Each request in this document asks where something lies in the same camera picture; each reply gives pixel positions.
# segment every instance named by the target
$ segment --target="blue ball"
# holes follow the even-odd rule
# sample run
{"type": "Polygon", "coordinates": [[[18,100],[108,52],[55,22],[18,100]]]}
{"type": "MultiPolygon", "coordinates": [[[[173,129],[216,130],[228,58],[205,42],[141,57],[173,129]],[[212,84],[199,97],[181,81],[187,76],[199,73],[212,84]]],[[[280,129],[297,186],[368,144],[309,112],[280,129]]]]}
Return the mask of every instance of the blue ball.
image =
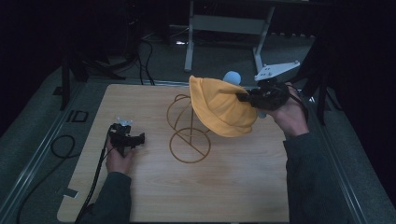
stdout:
{"type": "Polygon", "coordinates": [[[241,83],[241,75],[239,75],[239,73],[237,73],[237,72],[230,71],[227,74],[225,74],[223,81],[226,81],[228,83],[238,86],[239,83],[241,83]]]}

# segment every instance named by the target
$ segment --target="gray carpet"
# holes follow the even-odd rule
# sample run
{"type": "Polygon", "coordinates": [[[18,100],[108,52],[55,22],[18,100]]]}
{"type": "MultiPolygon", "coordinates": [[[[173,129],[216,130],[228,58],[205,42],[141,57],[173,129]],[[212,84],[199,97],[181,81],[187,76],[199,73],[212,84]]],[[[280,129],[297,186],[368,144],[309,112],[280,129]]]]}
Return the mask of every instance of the gray carpet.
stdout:
{"type": "MultiPolygon", "coordinates": [[[[175,35],[173,40],[185,40],[184,35],[175,35]]],[[[171,44],[167,46],[158,37],[150,35],[146,38],[151,43],[153,49],[149,57],[150,46],[142,44],[140,53],[145,62],[149,58],[148,70],[151,76],[158,83],[160,81],[187,82],[191,74],[197,77],[222,78],[230,70],[241,74],[243,86],[255,86],[253,80],[255,65],[251,53],[251,48],[235,47],[230,44],[213,46],[199,42],[195,45],[192,71],[185,73],[184,57],[186,46],[171,44]]],[[[293,37],[290,39],[283,36],[269,36],[264,44],[262,59],[265,63],[289,63],[295,60],[302,61],[308,52],[313,38],[293,37]]],[[[281,77],[286,80],[296,74],[294,69],[281,77]]],[[[55,136],[62,134],[73,135],[76,139],[75,153],[79,153],[83,148],[85,139],[89,133],[95,113],[106,86],[110,83],[139,83],[139,69],[137,64],[117,71],[120,76],[127,77],[125,81],[114,81],[108,77],[95,74],[91,71],[91,78],[87,83],[77,83],[72,81],[76,97],[69,104],[65,111],[60,111],[60,96],[52,95],[56,86],[60,85],[60,69],[54,71],[43,83],[40,90],[32,96],[31,101],[22,111],[17,120],[0,139],[0,179],[2,187],[0,189],[0,203],[4,204],[9,193],[13,190],[17,179],[27,162],[35,155],[35,152],[42,144],[42,139],[46,137],[48,130],[55,120],[61,121],[60,131],[55,136]],[[70,122],[67,118],[71,111],[88,112],[86,122],[70,122]]],[[[329,109],[325,114],[326,127],[318,125],[315,116],[311,114],[310,128],[314,132],[325,132],[333,152],[337,155],[337,162],[342,165],[342,173],[349,181],[348,184],[355,193],[357,202],[351,206],[352,211],[359,210],[355,220],[362,219],[358,223],[390,223],[396,220],[396,213],[390,204],[384,190],[382,190],[374,171],[368,162],[364,151],[361,148],[359,139],[354,134],[347,118],[341,111],[329,109]]],[[[65,154],[70,147],[68,139],[61,139],[55,148],[60,154],[65,154]]],[[[32,174],[32,182],[29,188],[23,192],[24,195],[30,192],[33,186],[42,179],[58,162],[59,158],[53,156],[49,146],[44,147],[44,161],[32,174]]],[[[63,190],[73,174],[78,158],[66,160],[53,175],[32,194],[21,212],[21,223],[60,223],[56,214],[63,198],[63,190]]],[[[15,223],[17,218],[17,208],[10,211],[9,219],[5,223],[15,223]]]]}

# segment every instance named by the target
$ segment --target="metal stand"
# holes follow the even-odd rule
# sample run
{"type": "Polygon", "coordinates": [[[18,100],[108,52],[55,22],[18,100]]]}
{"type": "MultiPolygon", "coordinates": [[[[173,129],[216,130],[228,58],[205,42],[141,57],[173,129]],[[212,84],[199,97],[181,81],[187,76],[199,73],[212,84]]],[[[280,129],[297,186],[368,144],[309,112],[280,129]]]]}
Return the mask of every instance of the metal stand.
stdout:
{"type": "Polygon", "coordinates": [[[253,57],[256,69],[259,73],[262,70],[262,45],[267,36],[268,28],[274,14],[275,7],[270,7],[265,20],[242,19],[219,16],[206,16],[194,14],[194,1],[190,1],[189,19],[189,44],[187,46],[186,62],[184,71],[190,72],[192,68],[192,54],[194,51],[193,31],[207,30],[217,32],[238,33],[247,35],[259,35],[260,41],[257,47],[253,48],[253,57]]]}
{"type": "Polygon", "coordinates": [[[203,131],[202,129],[193,127],[194,126],[194,110],[192,108],[191,104],[191,98],[189,95],[184,95],[184,94],[179,94],[175,97],[175,100],[172,104],[169,105],[168,110],[166,111],[166,118],[168,121],[169,126],[172,127],[172,129],[175,131],[175,133],[172,135],[170,141],[169,141],[169,149],[172,153],[172,155],[177,159],[178,161],[184,162],[184,163],[196,163],[199,161],[202,161],[204,158],[207,157],[207,155],[210,152],[211,148],[211,143],[209,136],[207,135],[210,130],[205,130],[203,131]],[[176,104],[184,103],[184,106],[177,107],[175,106],[176,104]],[[177,107],[177,110],[179,111],[174,111],[171,112],[172,107],[177,107]],[[183,114],[186,112],[186,110],[190,109],[190,118],[189,118],[189,125],[184,128],[178,128],[177,125],[180,124],[181,122],[181,117],[183,114]],[[174,122],[171,121],[171,117],[173,115],[176,115],[176,119],[174,122]],[[197,157],[193,158],[183,158],[182,155],[177,155],[178,153],[175,151],[174,147],[180,146],[180,144],[175,144],[174,140],[178,138],[179,140],[182,140],[181,142],[185,143],[187,147],[183,148],[183,151],[190,150],[191,152],[195,152],[197,157]],[[195,146],[194,143],[192,142],[192,138],[201,138],[205,139],[205,148],[198,148],[198,146],[195,146]]]}
{"type": "MultiPolygon", "coordinates": [[[[125,65],[130,62],[131,61],[127,61],[125,63],[121,63],[121,65],[125,65]]],[[[76,81],[86,82],[89,78],[89,75],[86,70],[86,65],[96,69],[101,74],[109,78],[116,80],[125,80],[125,77],[120,77],[119,75],[113,73],[111,69],[102,66],[96,61],[90,59],[85,54],[76,52],[73,46],[71,45],[67,50],[66,55],[62,59],[61,110],[64,110],[70,101],[70,70],[73,72],[76,81]]]]}

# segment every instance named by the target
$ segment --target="white bracket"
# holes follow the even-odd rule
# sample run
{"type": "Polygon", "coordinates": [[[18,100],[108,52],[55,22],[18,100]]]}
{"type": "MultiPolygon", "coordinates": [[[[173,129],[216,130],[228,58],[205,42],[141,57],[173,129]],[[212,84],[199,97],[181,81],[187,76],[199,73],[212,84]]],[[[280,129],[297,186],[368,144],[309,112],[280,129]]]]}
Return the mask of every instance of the white bracket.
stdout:
{"type": "Polygon", "coordinates": [[[257,76],[254,76],[254,80],[260,81],[271,77],[276,77],[295,67],[298,67],[299,65],[300,63],[298,61],[295,61],[294,63],[279,63],[271,65],[264,64],[259,74],[257,76]]]}

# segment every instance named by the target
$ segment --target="metal frame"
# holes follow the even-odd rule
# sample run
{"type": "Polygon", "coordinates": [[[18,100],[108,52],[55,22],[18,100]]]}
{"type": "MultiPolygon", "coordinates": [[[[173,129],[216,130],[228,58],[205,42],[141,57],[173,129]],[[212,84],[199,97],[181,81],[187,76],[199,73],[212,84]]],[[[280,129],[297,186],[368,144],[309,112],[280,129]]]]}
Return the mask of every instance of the metal frame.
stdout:
{"type": "MultiPolygon", "coordinates": [[[[315,114],[315,107],[318,106],[316,103],[309,102],[306,98],[304,99],[305,104],[307,105],[309,114],[315,114]]],[[[365,224],[367,222],[367,218],[364,215],[361,205],[359,203],[359,199],[356,196],[354,189],[352,188],[347,174],[344,170],[343,164],[340,161],[340,158],[337,155],[335,150],[335,145],[332,142],[332,138],[330,137],[329,132],[326,127],[323,126],[318,119],[313,117],[311,119],[313,121],[313,125],[317,129],[318,136],[320,137],[321,143],[323,143],[323,148],[329,155],[329,162],[332,166],[332,170],[334,171],[335,177],[338,180],[341,191],[343,191],[344,197],[346,199],[346,204],[349,207],[350,214],[356,224],[365,224]]]]}
{"type": "Polygon", "coordinates": [[[256,64],[257,73],[262,70],[262,46],[270,27],[271,19],[274,15],[275,7],[270,7],[265,20],[206,16],[194,14],[194,1],[190,1],[189,19],[189,43],[186,52],[186,62],[184,71],[190,72],[192,68],[192,54],[194,52],[193,31],[207,30],[218,32],[239,33],[247,35],[259,35],[260,41],[257,47],[253,48],[253,57],[256,64]]]}

